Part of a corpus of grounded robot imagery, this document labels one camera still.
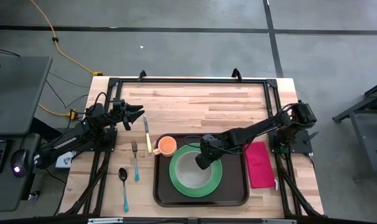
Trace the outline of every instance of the yellow cable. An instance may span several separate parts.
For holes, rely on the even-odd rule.
[[[34,0],[31,0],[31,2],[35,5],[35,7],[40,11],[40,13],[44,16],[44,18],[46,19],[47,23],[49,24],[52,32],[53,32],[53,37],[57,38],[56,36],[56,32],[54,31],[53,29],[53,26],[52,24],[50,23],[50,21],[47,19],[47,16],[45,15],[45,13],[40,9],[40,7],[34,2]],[[85,69],[86,71],[90,72],[92,75],[94,76],[97,76],[97,75],[103,75],[103,72],[94,72],[94,71],[91,71],[89,68],[86,68],[85,66],[83,66],[81,63],[77,62],[76,60],[70,58],[69,56],[65,55],[65,53],[63,53],[61,50],[60,50],[60,47],[58,46],[58,43],[57,41],[55,40],[54,41],[54,44],[56,45],[56,48],[58,50],[58,52],[60,52],[61,55],[63,55],[65,58],[69,59],[70,61],[72,61],[73,63],[81,66],[81,68]]]
[[[49,109],[47,109],[46,107],[42,106],[42,105],[38,105],[40,106],[42,109],[46,110],[47,112],[51,113],[51,114],[54,114],[54,115],[57,115],[57,116],[70,116],[70,113],[56,113],[56,112],[53,112]]]

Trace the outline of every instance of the red cloth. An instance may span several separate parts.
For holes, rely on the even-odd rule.
[[[264,142],[253,142],[245,151],[251,188],[276,187],[269,153]]]

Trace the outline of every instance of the concrete floor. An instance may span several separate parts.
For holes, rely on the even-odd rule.
[[[262,0],[37,0],[54,25],[110,27],[267,28]],[[377,30],[377,0],[269,0],[276,29]],[[29,1],[1,0],[0,24],[46,25]],[[218,76],[239,68],[244,77],[276,77],[268,34],[157,32],[57,32],[60,46],[92,70],[107,75]],[[24,56],[51,56],[51,71],[81,85],[91,75],[61,57],[51,32],[0,30],[0,48]],[[276,35],[284,77],[293,78],[298,97],[310,103],[318,118],[311,131],[316,176],[325,214],[377,222],[377,180],[355,184],[351,177],[368,171],[349,121],[331,117],[356,103],[377,84],[377,36]],[[87,94],[49,75],[48,81],[67,102]],[[67,111],[49,87],[40,102]],[[72,108],[83,110],[86,98]],[[36,116],[55,128],[67,125],[41,110]],[[57,173],[66,178],[67,173]],[[52,215],[62,184],[39,175],[35,189],[43,195],[24,202],[0,219]]]

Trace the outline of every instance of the brown tray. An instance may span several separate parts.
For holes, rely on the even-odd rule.
[[[186,136],[204,136],[205,134],[164,134],[171,136],[177,142],[179,150],[185,145],[183,138]],[[199,143],[198,138],[187,138],[187,143]],[[209,207],[209,206],[239,206],[244,204],[249,197],[248,178],[244,155],[223,155],[221,165],[223,175],[219,186],[210,194],[204,197],[188,197],[180,193],[174,187],[169,177],[169,164],[171,157],[158,155],[154,163],[154,200],[162,207]]]

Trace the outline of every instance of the green plate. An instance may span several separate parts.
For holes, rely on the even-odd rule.
[[[174,154],[169,165],[169,176],[173,185],[189,197],[203,197],[212,193],[221,180],[220,160],[212,162],[206,170],[201,170],[194,159],[199,153],[200,149],[197,147],[183,146]]]

